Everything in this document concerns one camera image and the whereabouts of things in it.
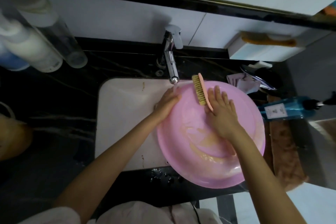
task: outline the faucet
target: faucet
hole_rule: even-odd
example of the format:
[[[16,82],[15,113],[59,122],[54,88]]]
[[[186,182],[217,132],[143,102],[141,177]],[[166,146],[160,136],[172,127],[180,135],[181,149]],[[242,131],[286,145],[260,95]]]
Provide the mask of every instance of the faucet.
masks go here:
[[[176,63],[173,55],[173,47],[182,49],[183,43],[181,39],[181,29],[175,25],[165,27],[166,32],[163,38],[163,53],[158,54],[156,64],[159,68],[168,67],[169,81],[171,84],[177,84],[180,80],[176,69]]]

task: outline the bottle label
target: bottle label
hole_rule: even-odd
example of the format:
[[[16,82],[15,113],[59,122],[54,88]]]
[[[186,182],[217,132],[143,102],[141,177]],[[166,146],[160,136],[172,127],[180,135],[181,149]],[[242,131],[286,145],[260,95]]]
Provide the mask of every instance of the bottle label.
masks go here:
[[[277,104],[265,107],[267,119],[287,117],[287,112],[284,104]]]

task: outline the brown mat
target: brown mat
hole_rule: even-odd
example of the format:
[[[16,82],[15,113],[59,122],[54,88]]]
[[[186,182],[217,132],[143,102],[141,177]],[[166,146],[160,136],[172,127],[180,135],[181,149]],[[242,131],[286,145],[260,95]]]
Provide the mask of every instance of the brown mat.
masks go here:
[[[268,96],[268,102],[280,100]],[[269,122],[274,174],[286,191],[290,191],[308,180],[303,172],[287,120]]]

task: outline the cleaning bottle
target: cleaning bottle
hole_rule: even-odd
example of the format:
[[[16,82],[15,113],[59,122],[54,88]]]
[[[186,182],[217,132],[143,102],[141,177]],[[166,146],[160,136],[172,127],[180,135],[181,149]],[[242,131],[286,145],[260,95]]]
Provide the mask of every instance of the cleaning bottle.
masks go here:
[[[41,72],[50,73],[62,65],[62,58],[39,33],[32,28],[25,28],[17,20],[7,19],[1,10],[0,36],[10,52]]]
[[[49,0],[11,0],[19,13],[40,32],[73,68],[82,68],[87,57]]]
[[[29,67],[29,64],[7,50],[0,41],[0,66],[9,71],[21,71]]]
[[[336,105],[336,92],[330,99],[320,102],[309,97],[293,97],[258,106],[264,120],[293,120],[309,118],[323,105]]]

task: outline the white sink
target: white sink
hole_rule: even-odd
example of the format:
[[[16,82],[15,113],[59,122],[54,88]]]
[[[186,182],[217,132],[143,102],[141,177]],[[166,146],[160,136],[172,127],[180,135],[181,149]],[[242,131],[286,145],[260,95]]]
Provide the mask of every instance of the white sink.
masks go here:
[[[179,86],[188,81],[180,81]],[[127,134],[153,111],[172,85],[168,79],[114,78],[99,91],[95,157]],[[124,171],[169,166],[159,147],[156,130],[149,134]]]

